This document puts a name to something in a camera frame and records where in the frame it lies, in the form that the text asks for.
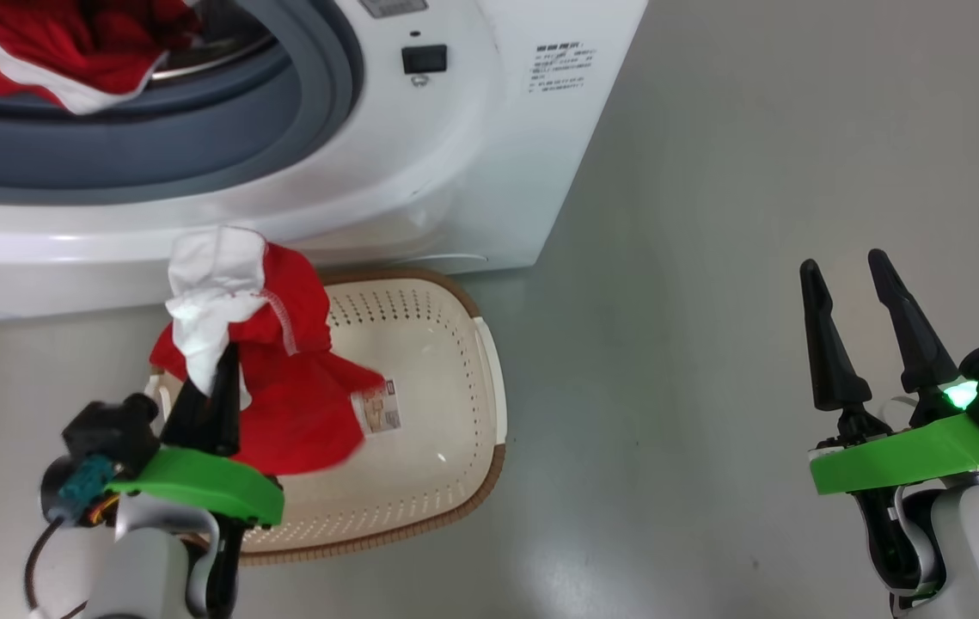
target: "red and white garment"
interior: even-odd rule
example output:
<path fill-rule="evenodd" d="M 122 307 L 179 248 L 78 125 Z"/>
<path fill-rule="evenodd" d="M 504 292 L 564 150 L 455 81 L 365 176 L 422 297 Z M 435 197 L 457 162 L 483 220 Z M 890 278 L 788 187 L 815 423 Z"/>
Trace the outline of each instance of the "red and white garment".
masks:
<path fill-rule="evenodd" d="M 0 95 L 76 114 L 137 97 L 168 52 L 197 39 L 198 0 L 0 0 Z"/>
<path fill-rule="evenodd" d="M 363 443 L 349 395 L 384 380 L 332 353 L 328 294 L 304 255 L 251 230 L 197 232 L 176 240 L 169 281 L 172 324 L 149 361 L 210 395 L 218 360 L 237 342 L 236 461 L 295 475 L 343 462 Z"/>

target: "green plastic part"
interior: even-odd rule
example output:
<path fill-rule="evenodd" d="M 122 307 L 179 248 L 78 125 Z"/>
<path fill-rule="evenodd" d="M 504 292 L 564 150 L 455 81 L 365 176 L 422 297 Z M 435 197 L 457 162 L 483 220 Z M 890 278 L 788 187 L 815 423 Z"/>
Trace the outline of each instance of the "green plastic part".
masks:
<path fill-rule="evenodd" d="M 818 494 L 907 486 L 979 470 L 979 426 L 965 414 L 811 461 Z"/>
<path fill-rule="evenodd" d="M 284 494 L 260 471 L 204 454 L 163 447 L 134 481 L 112 481 L 115 493 L 148 493 L 254 524 L 281 524 Z"/>

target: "laundry basket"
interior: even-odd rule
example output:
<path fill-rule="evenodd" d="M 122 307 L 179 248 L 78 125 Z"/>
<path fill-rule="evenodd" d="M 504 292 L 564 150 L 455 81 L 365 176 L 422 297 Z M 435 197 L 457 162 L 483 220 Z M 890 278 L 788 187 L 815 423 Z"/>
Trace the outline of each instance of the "laundry basket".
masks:
<path fill-rule="evenodd" d="M 387 388 L 352 399 L 367 439 L 346 463 L 285 475 L 284 523 L 245 536 L 242 565 L 371 549 L 464 518 L 505 463 L 505 384 L 477 306 L 429 271 L 327 278 L 333 352 Z M 170 402 L 179 381 L 155 380 Z"/>

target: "washing machine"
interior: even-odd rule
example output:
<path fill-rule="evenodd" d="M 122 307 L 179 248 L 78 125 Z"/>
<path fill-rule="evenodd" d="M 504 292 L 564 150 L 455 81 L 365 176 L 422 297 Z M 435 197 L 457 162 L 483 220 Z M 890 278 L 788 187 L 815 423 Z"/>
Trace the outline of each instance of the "washing machine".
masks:
<path fill-rule="evenodd" d="M 646 0 L 225 4 L 104 113 L 0 98 L 0 318 L 162 303 L 218 224 L 319 267 L 529 266 Z"/>

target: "gray floor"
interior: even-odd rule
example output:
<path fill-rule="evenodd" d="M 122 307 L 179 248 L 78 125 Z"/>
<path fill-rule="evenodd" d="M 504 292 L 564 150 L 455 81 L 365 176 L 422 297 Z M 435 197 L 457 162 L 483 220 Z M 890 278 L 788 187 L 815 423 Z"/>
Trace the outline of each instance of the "gray floor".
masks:
<path fill-rule="evenodd" d="M 505 368 L 505 474 L 426 536 L 242 574 L 238 616 L 887 616 L 848 498 L 818 498 L 796 269 L 901 392 L 866 255 L 957 360 L 979 346 L 979 3 L 654 0 L 541 262 L 462 279 Z M 159 309 L 0 325 L 0 619 L 62 424 L 142 383 Z M 104 536 L 62 536 L 80 602 Z"/>

